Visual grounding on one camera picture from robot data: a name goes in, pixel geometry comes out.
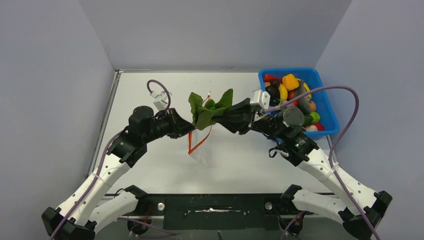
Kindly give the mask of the green leafy vegetable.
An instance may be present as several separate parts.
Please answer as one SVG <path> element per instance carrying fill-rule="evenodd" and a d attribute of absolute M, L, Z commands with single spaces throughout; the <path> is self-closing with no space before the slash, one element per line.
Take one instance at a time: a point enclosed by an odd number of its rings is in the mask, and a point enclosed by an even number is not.
<path fill-rule="evenodd" d="M 220 117 L 232 109 L 234 90 L 226 90 L 220 100 L 215 102 L 213 99 L 203 99 L 200 95 L 191 92 L 188 102 L 191 107 L 192 123 L 197 130 L 214 125 L 216 122 L 213 117 Z"/>

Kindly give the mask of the clear zip bag orange zipper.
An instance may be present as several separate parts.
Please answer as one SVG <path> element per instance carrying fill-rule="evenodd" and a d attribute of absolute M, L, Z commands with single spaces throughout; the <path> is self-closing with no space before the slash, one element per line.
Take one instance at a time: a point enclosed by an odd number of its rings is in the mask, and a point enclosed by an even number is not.
<path fill-rule="evenodd" d="M 208 141 L 212 129 L 213 126 L 210 125 L 203 130 L 195 129 L 188 134 L 188 154 L 205 168 L 212 165 L 212 150 Z"/>

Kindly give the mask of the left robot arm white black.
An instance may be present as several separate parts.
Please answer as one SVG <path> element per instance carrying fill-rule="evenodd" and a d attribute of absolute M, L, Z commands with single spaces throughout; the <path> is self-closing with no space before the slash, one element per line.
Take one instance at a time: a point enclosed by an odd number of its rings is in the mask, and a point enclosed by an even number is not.
<path fill-rule="evenodd" d="M 128 126 L 107 143 L 100 162 L 81 186 L 58 207 L 48 207 L 41 218 L 52 240 L 92 240 L 119 217 L 134 211 L 146 193 L 132 185 L 99 205 L 115 182 L 147 152 L 147 145 L 164 136 L 181 138 L 195 126 L 174 108 L 156 118 L 149 106 L 134 109 Z"/>

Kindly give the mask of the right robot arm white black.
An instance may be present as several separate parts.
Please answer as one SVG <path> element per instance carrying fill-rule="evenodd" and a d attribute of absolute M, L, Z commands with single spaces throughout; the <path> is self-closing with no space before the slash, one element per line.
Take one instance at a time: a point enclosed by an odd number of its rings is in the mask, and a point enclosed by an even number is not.
<path fill-rule="evenodd" d="M 332 196 L 313 193 L 291 185 L 281 196 L 281 207 L 289 214 L 297 210 L 331 219 L 358 240 L 369 240 L 385 216 L 392 196 L 360 183 L 343 170 L 302 130 L 304 115 L 297 107 L 284 107 L 272 115 L 263 113 L 248 99 L 213 118 L 232 133 L 254 131 L 275 141 L 270 157 L 281 155 L 293 166 L 310 174 L 326 186 Z"/>

